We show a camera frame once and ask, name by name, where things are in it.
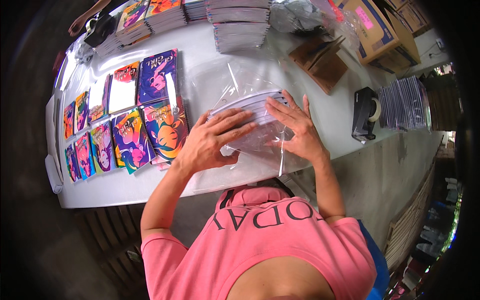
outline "person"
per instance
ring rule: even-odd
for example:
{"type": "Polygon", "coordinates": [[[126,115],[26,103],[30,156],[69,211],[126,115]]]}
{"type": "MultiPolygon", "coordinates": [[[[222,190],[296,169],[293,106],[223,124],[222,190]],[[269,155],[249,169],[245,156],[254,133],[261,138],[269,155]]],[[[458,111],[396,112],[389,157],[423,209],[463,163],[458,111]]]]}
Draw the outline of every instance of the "person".
{"type": "Polygon", "coordinates": [[[251,111],[226,110],[193,126],[183,149],[145,205],[140,223],[142,257],[150,299],[365,299],[375,265],[357,220],[345,217],[330,153],[287,91],[284,106],[272,98],[268,113],[293,130],[285,150],[308,159],[315,171],[317,212],[306,200],[274,187],[225,191],[214,214],[188,249],[170,226],[180,194],[195,172],[235,164],[222,156],[226,143],[250,133],[235,127],[251,111]]]}
{"type": "Polygon", "coordinates": [[[98,2],[95,3],[94,6],[92,6],[89,10],[87,10],[82,15],[80,15],[78,18],[76,18],[75,21],[73,21],[70,28],[68,29],[68,33],[70,34],[70,36],[76,36],[81,31],[81,29],[83,28],[85,23],[88,21],[88,19],[91,16],[93,16],[94,14],[96,14],[97,12],[106,8],[107,5],[108,5],[108,7],[113,7],[112,4],[109,5],[111,1],[112,0],[98,0],[98,2]]]}

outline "white table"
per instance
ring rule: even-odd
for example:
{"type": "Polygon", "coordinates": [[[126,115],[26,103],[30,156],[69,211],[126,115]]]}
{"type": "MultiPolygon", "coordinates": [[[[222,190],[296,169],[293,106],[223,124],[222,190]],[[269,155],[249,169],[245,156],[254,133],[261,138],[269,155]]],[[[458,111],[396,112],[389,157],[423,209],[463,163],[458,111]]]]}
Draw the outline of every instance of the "white table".
{"type": "MultiPolygon", "coordinates": [[[[50,106],[60,109],[57,114],[59,137],[57,150],[64,181],[63,190],[59,194],[61,207],[100,207],[143,203],[148,200],[150,193],[163,178],[166,170],[160,171],[155,166],[147,165],[129,175],[125,169],[117,169],[94,175],[87,180],[70,183],[64,159],[64,149],[68,142],[63,139],[63,108],[83,91],[88,90],[88,87],[101,75],[107,72],[113,73],[129,63],[172,48],[178,48],[180,51],[180,93],[189,102],[193,122],[201,113],[210,109],[221,96],[223,86],[219,82],[212,81],[212,78],[218,74],[218,68],[225,70],[227,62],[230,62],[287,89],[300,105],[301,96],[306,93],[311,102],[313,122],[330,151],[332,159],[392,135],[393,133],[388,130],[379,129],[377,123],[374,129],[377,135],[375,140],[362,144],[351,137],[354,92],[366,86],[376,89],[381,85],[387,85],[392,78],[387,78],[387,74],[383,71],[361,66],[355,58],[355,53],[343,49],[338,54],[349,70],[328,96],[304,71],[288,59],[287,54],[301,42],[300,38],[291,34],[282,34],[270,29],[261,49],[236,55],[222,55],[215,50],[212,25],[207,21],[199,21],[163,34],[153,35],[148,40],[111,57],[100,59],[95,55],[89,67],[76,66],[68,81],[64,80],[63,76],[68,77],[65,73],[69,72],[65,70],[71,68],[72,64],[64,63],[54,90],[55,99],[59,99],[60,103],[50,106]],[[193,87],[192,82],[197,84],[196,88],[193,87]]],[[[48,143],[55,143],[51,135],[48,143]]],[[[293,172],[307,166],[295,166],[288,171],[293,172]]],[[[218,191],[275,176],[278,176],[275,169],[241,155],[239,163],[234,168],[225,166],[195,174],[181,196],[218,191]]]]}

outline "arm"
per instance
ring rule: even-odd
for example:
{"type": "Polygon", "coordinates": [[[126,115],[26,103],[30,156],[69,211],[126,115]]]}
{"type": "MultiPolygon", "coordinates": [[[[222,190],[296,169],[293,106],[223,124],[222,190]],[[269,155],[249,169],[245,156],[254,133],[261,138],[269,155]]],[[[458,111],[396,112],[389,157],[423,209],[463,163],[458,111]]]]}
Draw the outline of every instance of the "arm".
{"type": "Polygon", "coordinates": [[[99,0],[94,6],[73,21],[72,25],[68,29],[70,36],[76,36],[87,22],[87,19],[104,9],[110,3],[110,1],[111,0],[99,0]]]}
{"type": "Polygon", "coordinates": [[[170,233],[175,206],[194,173],[237,163],[238,151],[223,156],[220,148],[256,127],[256,123],[251,122],[231,129],[251,115],[251,111],[232,108],[215,115],[209,122],[206,122],[208,112],[200,116],[179,155],[145,205],[140,221],[142,240],[152,233],[170,233]]]}
{"type": "Polygon", "coordinates": [[[290,141],[275,143],[291,153],[308,159],[315,171],[318,211],[327,223],[345,217],[342,192],[330,163],[330,152],[324,147],[310,116],[307,96],[303,96],[303,110],[286,91],[282,91],[290,107],[269,97],[268,112],[295,133],[290,141]]]}

